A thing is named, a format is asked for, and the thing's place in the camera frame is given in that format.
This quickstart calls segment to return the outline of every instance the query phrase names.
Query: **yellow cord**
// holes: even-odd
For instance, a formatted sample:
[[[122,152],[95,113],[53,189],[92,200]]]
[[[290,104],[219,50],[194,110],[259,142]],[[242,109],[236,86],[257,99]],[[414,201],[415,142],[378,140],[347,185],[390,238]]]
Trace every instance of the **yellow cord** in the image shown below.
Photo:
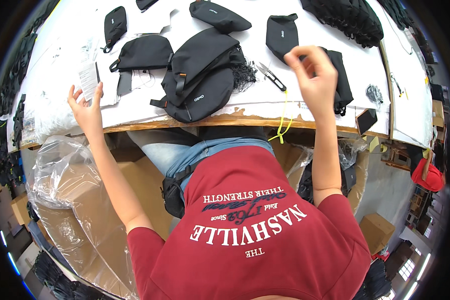
[[[286,127],[285,131],[281,133],[282,126],[284,124],[284,116],[285,116],[285,109],[287,108],[287,101],[288,101],[288,90],[285,90],[285,103],[283,104],[283,112],[282,112],[282,117],[280,118],[280,126],[278,127],[277,135],[275,135],[274,137],[270,138],[269,141],[272,141],[276,137],[279,137],[280,138],[280,143],[281,144],[284,143],[283,135],[285,133],[287,133],[287,131],[290,128],[290,125],[292,125],[292,121],[293,121],[293,115],[292,115],[291,118],[290,118],[290,121],[288,122],[288,126]]]

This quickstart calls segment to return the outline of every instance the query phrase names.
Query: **window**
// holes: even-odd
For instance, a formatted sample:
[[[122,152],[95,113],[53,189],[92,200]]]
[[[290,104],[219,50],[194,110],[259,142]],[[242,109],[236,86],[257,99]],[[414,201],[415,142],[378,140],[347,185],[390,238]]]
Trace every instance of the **window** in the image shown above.
[[[394,292],[394,290],[390,290],[390,295],[380,297],[380,298],[378,298],[377,300],[392,300],[394,297],[395,297],[395,292]]]
[[[430,236],[430,233],[432,232],[432,229],[430,227],[427,227],[425,230],[425,233],[423,234],[426,238]]]
[[[415,268],[415,264],[411,259],[408,259],[403,267],[398,271],[398,274],[407,281],[407,279],[410,277],[410,274],[412,274],[413,268]]]

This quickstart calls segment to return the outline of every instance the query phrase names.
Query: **right hand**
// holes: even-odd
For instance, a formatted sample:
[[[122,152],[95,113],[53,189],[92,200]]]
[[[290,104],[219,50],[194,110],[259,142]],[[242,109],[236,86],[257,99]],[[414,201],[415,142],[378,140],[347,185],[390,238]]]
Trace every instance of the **right hand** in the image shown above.
[[[299,57],[302,55],[306,55],[306,58],[300,61]],[[296,46],[283,58],[295,72],[303,100],[315,120],[334,116],[338,72],[328,55],[321,48],[310,45]]]

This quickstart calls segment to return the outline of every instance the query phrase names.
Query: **scissors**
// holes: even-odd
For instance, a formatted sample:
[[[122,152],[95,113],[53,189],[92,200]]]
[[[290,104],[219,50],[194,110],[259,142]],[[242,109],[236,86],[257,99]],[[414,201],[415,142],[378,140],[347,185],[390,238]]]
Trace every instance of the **scissors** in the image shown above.
[[[257,66],[257,68],[260,70],[260,72],[263,73],[268,79],[271,80],[282,92],[285,92],[287,90],[287,87],[280,81],[275,74],[272,73],[265,65],[261,62],[259,62],[260,66]]]

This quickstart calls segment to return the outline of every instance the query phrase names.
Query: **left hand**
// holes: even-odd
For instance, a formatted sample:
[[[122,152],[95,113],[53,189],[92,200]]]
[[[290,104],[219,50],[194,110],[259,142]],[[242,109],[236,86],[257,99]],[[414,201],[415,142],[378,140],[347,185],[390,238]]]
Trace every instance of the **left hand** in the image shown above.
[[[83,130],[87,139],[91,143],[93,140],[99,140],[104,137],[102,126],[102,112],[100,111],[100,99],[103,94],[103,83],[99,82],[95,88],[95,94],[91,105],[82,98],[77,103],[77,99],[80,94],[83,93],[82,89],[79,89],[76,93],[73,93],[75,86],[70,87],[68,93],[68,104],[72,108],[75,120]]]

